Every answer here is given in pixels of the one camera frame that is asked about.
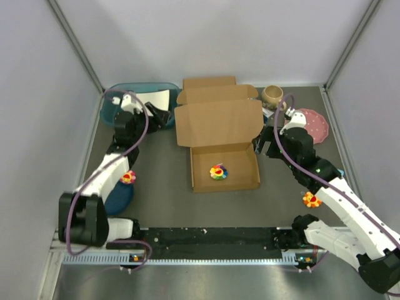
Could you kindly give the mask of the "brown cardboard box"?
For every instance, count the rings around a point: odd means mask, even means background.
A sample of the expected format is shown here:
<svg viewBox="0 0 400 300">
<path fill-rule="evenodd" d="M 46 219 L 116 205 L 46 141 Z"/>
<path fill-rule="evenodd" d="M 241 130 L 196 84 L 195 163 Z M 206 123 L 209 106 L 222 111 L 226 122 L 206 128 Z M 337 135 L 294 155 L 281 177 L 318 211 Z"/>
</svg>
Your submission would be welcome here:
<svg viewBox="0 0 400 300">
<path fill-rule="evenodd" d="M 253 140 L 263 127 L 263 107 L 258 91 L 248 84 L 184 89 L 174 110 L 178 146 L 191 157 L 195 193 L 256 189 L 259 166 Z M 224 180 L 214 180 L 209 170 L 222 164 Z"/>
<path fill-rule="evenodd" d="M 236 78 L 234 76 L 189 77 L 183 79 L 182 88 L 209 88 L 232 85 L 236 85 Z"/>
</svg>

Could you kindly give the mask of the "green yellow plush flower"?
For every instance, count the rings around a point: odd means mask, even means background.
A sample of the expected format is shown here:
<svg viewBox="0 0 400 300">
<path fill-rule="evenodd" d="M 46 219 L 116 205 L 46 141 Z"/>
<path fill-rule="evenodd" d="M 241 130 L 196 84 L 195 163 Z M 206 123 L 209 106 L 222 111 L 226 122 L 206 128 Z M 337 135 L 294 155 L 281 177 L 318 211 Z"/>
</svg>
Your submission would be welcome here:
<svg viewBox="0 0 400 300">
<path fill-rule="evenodd" d="M 224 180 L 228 176 L 227 169 L 222 164 L 214 165 L 210 170 L 210 177 L 214 180 Z"/>
</svg>

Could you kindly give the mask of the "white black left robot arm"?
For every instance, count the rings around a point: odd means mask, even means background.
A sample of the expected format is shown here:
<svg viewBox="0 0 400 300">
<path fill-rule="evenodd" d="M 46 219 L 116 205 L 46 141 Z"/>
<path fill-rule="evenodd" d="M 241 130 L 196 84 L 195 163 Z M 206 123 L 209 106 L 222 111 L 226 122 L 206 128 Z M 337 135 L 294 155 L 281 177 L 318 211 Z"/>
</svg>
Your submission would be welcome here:
<svg viewBox="0 0 400 300">
<path fill-rule="evenodd" d="M 68 244 L 101 247 L 121 240 L 129 248 L 142 239 L 139 223 L 119 217 L 133 200 L 132 170 L 144 133 L 164 129 L 171 117 L 167 107 L 151 102 L 125 104 L 114 117 L 114 134 L 100 165 L 88 180 L 59 198 L 58 238 Z"/>
</svg>

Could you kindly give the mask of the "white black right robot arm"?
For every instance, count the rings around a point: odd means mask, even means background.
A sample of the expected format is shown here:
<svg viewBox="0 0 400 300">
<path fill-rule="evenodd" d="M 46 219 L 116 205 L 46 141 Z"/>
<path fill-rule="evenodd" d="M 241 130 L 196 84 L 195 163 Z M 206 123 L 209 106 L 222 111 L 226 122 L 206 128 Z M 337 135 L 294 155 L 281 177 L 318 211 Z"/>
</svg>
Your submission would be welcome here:
<svg viewBox="0 0 400 300">
<path fill-rule="evenodd" d="M 311 214 L 295 217 L 292 241 L 328 250 L 356 269 L 377 293 L 388 293 L 399 285 L 399 234 L 383 222 L 357 197 L 338 169 L 316 154 L 313 139 L 301 127 L 282 134 L 274 126 L 261 131 L 258 148 L 269 142 L 269 158 L 285 162 L 296 181 L 327 205 L 348 228 L 340 232 Z"/>
</svg>

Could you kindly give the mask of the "closed brown cardboard box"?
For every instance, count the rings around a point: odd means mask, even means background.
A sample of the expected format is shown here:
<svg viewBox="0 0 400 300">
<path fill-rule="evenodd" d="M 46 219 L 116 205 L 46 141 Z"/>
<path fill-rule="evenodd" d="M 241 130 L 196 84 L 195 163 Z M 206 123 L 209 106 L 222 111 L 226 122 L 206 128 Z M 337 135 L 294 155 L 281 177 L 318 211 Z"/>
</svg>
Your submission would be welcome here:
<svg viewBox="0 0 400 300">
<path fill-rule="evenodd" d="M 189 77 L 183 79 L 182 88 L 209 88 L 232 85 L 236 85 L 236 78 L 234 76 Z"/>
</svg>

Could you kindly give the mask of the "white paper sheet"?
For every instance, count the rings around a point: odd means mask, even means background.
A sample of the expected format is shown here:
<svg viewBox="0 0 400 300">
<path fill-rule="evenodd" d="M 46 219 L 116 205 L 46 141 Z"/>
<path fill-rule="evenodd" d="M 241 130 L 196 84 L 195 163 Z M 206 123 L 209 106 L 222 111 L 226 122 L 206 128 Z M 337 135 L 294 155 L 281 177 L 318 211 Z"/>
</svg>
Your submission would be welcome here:
<svg viewBox="0 0 400 300">
<path fill-rule="evenodd" d="M 136 94 L 143 103 L 151 103 L 156 109 L 167 111 L 169 108 L 169 90 Z"/>
</svg>

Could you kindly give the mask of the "pink dotted plate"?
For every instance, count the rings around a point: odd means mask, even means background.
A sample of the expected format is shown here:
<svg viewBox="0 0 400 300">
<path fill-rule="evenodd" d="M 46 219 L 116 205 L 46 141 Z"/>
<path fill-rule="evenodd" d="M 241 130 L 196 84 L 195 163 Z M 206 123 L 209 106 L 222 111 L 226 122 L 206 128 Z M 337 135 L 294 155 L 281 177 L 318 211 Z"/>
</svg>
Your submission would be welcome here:
<svg viewBox="0 0 400 300">
<path fill-rule="evenodd" d="M 318 112 L 312 109 L 299 109 L 306 117 L 305 129 L 313 138 L 314 144 L 321 144 L 329 136 L 329 124 Z"/>
</svg>

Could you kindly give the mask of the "blue toothbrush package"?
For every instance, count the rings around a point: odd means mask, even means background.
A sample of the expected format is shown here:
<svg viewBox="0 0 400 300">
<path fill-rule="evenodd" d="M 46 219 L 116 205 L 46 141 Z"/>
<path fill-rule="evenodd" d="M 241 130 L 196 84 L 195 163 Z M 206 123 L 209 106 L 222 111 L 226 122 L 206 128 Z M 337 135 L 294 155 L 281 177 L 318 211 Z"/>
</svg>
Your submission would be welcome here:
<svg viewBox="0 0 400 300">
<path fill-rule="evenodd" d="M 274 114 L 273 111 L 266 109 L 265 107 L 262 109 L 264 123 L 267 123 L 268 119 Z"/>
</svg>

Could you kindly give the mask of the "teal plastic bin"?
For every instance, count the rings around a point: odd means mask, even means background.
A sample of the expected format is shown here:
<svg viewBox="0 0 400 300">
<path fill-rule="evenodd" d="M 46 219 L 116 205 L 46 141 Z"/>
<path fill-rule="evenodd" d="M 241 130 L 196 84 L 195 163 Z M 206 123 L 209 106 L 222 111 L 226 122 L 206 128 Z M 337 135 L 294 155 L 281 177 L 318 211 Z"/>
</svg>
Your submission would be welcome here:
<svg viewBox="0 0 400 300">
<path fill-rule="evenodd" d="M 110 91 L 106 93 L 105 100 L 103 102 L 100 118 L 104 124 L 108 126 L 114 126 L 114 116 L 122 109 L 113 104 L 113 97 L 122 98 L 124 93 L 121 91 L 133 91 L 138 93 L 152 93 L 157 91 L 169 90 L 169 108 L 168 111 L 171 112 L 172 118 L 167 124 L 167 128 L 174 126 L 174 108 L 177 106 L 177 98 L 181 89 L 175 84 L 170 82 L 126 82 L 117 84 L 109 88 Z"/>
</svg>

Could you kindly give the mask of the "beige ceramic mug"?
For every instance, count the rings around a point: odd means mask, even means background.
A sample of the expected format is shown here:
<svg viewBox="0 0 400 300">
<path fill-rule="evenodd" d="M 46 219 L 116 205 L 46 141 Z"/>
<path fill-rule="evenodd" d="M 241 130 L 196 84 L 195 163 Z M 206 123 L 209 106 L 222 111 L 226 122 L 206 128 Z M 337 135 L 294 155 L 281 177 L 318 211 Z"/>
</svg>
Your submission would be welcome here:
<svg viewBox="0 0 400 300">
<path fill-rule="evenodd" d="M 270 85 L 261 93 L 262 106 L 266 109 L 275 110 L 283 99 L 283 90 L 279 86 Z"/>
</svg>

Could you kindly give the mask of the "orange plush flower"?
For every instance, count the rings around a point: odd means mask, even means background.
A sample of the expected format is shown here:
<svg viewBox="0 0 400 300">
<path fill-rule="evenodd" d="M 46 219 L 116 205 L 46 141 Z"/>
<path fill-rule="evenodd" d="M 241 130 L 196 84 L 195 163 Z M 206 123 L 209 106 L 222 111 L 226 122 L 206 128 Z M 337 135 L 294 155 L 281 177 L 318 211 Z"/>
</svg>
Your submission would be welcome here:
<svg viewBox="0 0 400 300">
<path fill-rule="evenodd" d="M 322 201 L 309 191 L 303 195 L 302 201 L 308 208 L 318 208 L 322 204 Z"/>
</svg>

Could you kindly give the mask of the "pink plush flower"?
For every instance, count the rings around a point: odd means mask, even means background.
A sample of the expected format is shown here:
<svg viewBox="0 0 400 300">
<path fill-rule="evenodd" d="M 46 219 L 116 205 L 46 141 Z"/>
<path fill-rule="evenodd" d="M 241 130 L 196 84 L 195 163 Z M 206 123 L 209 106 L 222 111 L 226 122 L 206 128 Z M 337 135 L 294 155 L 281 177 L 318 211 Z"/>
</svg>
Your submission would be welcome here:
<svg viewBox="0 0 400 300">
<path fill-rule="evenodd" d="M 136 181 L 136 173 L 132 170 L 126 172 L 121 178 L 120 181 L 123 184 L 134 184 Z"/>
</svg>

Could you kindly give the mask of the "dark blue patterned pouch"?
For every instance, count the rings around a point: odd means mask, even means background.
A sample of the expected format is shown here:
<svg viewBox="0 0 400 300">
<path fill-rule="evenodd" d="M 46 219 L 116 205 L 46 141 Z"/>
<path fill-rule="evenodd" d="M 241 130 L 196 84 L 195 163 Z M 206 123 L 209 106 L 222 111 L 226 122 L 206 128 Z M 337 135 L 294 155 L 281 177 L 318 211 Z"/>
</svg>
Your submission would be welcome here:
<svg viewBox="0 0 400 300">
<path fill-rule="evenodd" d="M 131 203 L 134 197 L 134 184 L 118 182 L 109 193 L 104 207 L 108 216 L 122 213 Z"/>
</svg>

